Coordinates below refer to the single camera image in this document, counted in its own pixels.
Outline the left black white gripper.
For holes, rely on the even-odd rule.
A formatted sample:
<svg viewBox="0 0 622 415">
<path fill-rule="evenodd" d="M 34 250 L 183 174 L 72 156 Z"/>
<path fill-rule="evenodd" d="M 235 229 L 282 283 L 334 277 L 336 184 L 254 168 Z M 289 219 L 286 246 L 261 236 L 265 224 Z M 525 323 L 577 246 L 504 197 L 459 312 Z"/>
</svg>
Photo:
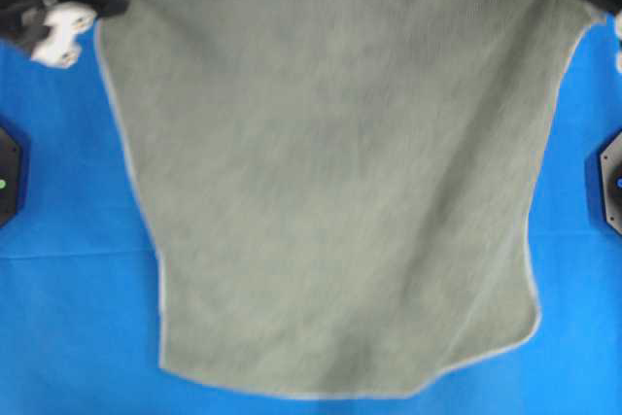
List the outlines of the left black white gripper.
<svg viewBox="0 0 622 415">
<path fill-rule="evenodd" d="M 128 6 L 128 0 L 1 0 L 1 39 L 47 67 L 69 68 L 82 52 L 76 38 L 97 16 L 120 16 Z"/>
</svg>

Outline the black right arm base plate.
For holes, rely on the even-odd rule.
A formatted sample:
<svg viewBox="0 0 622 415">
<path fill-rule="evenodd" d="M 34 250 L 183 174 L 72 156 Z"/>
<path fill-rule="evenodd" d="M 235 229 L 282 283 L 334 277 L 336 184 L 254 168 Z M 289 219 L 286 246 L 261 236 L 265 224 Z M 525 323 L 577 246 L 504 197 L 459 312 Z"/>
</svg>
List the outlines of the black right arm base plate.
<svg viewBox="0 0 622 415">
<path fill-rule="evenodd" d="M 599 152 L 604 217 L 618 235 L 621 234 L 621 139 L 618 131 Z"/>
</svg>

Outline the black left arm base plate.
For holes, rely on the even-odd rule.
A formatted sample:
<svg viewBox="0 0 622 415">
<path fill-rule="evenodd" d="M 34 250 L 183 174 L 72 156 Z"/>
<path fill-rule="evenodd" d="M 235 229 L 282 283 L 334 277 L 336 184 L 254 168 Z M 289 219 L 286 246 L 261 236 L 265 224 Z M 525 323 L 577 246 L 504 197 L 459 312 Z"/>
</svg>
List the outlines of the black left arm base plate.
<svg viewBox="0 0 622 415">
<path fill-rule="evenodd" d="M 30 137 L 1 117 L 1 227 L 20 213 L 28 195 Z"/>
</svg>

